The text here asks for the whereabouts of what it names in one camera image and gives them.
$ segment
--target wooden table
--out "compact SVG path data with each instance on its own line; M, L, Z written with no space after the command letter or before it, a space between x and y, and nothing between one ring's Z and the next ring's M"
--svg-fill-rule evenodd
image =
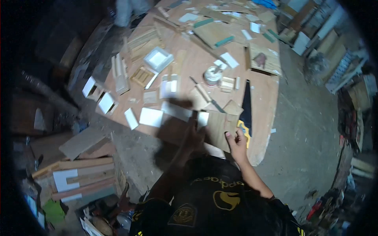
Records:
M162 0L156 5L156 7L167 7L175 1L176 0ZM218 5L216 1L212 0L192 0L192 4L181 4L178 7L169 10L168 14L170 15L170 19L172 19L174 22L179 23L178 19L181 16L183 16L185 13L191 12L185 10L185 8L196 7L199 10L201 7L204 7L209 3ZM252 14L257 15L258 13L265 12L266 10L267 9L265 7L260 6L260 8L255 10L256 13ZM152 29L153 22L153 14L146 15L146 17L138 25L138 27L135 29L128 40L131 40L139 34ZM222 24L225 30L228 30L229 32L234 34L237 41L244 40L241 29L249 29L248 22L245 24L245 26L238 23L219 24ZM175 33L174 31L165 28L163 25L158 25L163 37L163 41L166 45L165 50L167 52L176 56L177 51L180 49L187 51L186 58L183 61L183 66L181 69L181 83L179 88L180 93L183 97L185 97L185 95L194 88L194 83L189 78L189 76L193 76L198 82L202 83L205 90L207 92L210 92L210 96L214 100L216 100L221 107L224 107L230 99L234 100L238 105L241 106L243 102L246 80L248 79L250 81L250 85L253 86L253 89L251 89L253 136L249 144L247 155L252 165L258 165L264 158L266 147L270 138L271 127L273 125L276 112L279 77L251 71L250 69L246 68L244 46L237 42L231 42L224 47L239 62L240 65L234 69L230 69L228 67L224 71L223 76L231 78L239 76L241 78L240 89L231 93L222 93L220 91L220 88L218 87L209 88L204 83L202 74L207 68L214 65L213 62L216 61L216 59L209 53L204 51L202 48L200 48L198 45L184 39L181 34ZM270 22L266 23L266 28L272 29L273 31L277 32L275 20L271 20ZM251 40L253 43L279 53L279 45L277 40L274 43L271 43L265 37L263 37L262 34L251 33L251 31L249 31L249 33L253 37L253 39ZM143 63L143 60L136 61L134 64L132 64L130 54L128 52L121 51L120 54L126 59L126 63L128 65L127 73L130 77ZM167 73L168 72L166 68L159 74L159 76L152 84L151 88L158 88L161 83L161 76ZM134 82L130 82L130 84L130 91L124 93L119 97L114 96L117 98L119 105L112 115L103 114L98 106L96 107L96 112L122 125L129 126L126 121L124 112L127 109L132 108L136 119L139 120L139 115L143 106L143 88ZM113 95L115 94L115 85L111 71L106 78L105 86L112 92ZM212 104L208 105L205 110L217 111L217 109ZM136 130L148 135L153 135L170 143L179 144L186 123L178 119L175 120L175 118L172 120L172 124L164 125L165 132L161 132L162 128L159 130L156 127L147 125L139 125Z

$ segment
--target yellow tool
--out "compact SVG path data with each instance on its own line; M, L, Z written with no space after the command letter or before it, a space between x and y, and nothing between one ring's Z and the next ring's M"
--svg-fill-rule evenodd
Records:
M249 142L252 137L252 102L251 102L251 87L249 85L249 80L247 80L244 91L243 98L243 112L239 116L239 121L237 126L240 127L247 137L247 148L249 148Z
M249 128L247 128L245 125L244 125L244 122L239 120L237 122L237 126L240 127L244 133L244 136L247 138L247 148L249 148L249 141L251 140L251 137L249 135Z

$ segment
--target hand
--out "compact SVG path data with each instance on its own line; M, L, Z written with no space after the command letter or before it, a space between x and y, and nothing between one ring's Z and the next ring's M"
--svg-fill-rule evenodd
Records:
M202 127L197 132L197 120L190 118L189 127L185 130L184 139L181 143L181 148L188 149L190 151L200 149L205 139L205 128Z
M238 127L236 135L226 132L226 139L230 145L231 155L238 165L248 162L247 158L247 138L243 131Z

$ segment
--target concrete floor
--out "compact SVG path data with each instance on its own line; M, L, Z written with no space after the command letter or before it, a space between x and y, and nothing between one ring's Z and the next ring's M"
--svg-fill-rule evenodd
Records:
M331 187L336 173L337 99L325 87L306 84L303 60L288 45L280 42L280 52L285 76L280 81L273 125L277 132L271 135L265 158L256 171L275 196L298 210L297 218L303 218L315 201L305 200L305 195L318 190L316 197L322 196ZM110 69L109 62L102 66ZM92 127L113 137L120 165L132 183L131 200L136 201L162 174L156 163L162 142L96 114L95 102L82 96L84 84L84 80L76 83L73 98Z

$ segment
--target green strip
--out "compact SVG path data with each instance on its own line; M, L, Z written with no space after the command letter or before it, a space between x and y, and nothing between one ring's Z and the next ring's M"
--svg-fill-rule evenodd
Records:
M280 40L280 36L278 34L276 34L273 30L271 29L268 29L268 32L273 35L276 39Z
M264 33L263 36L264 36L267 40L269 40L271 43L274 43L275 40L274 40L272 37L270 37L269 34Z
M223 40L217 42L217 43L215 44L215 46L218 48L218 47L220 47L220 46L222 46L222 45L224 45L224 44L226 44L226 43L228 43L228 42L231 42L231 41L233 41L233 40L234 40L234 36L231 36L231 37L225 38L225 39L223 39Z
M200 27L200 26L206 25L206 24L208 24L208 23L210 23L210 22L213 22L213 21L214 21L213 18L209 18L209 19L206 19L206 20L203 20L203 21L198 21L197 23L195 23L195 24L193 25L193 27L194 27L194 28L198 28L198 27Z

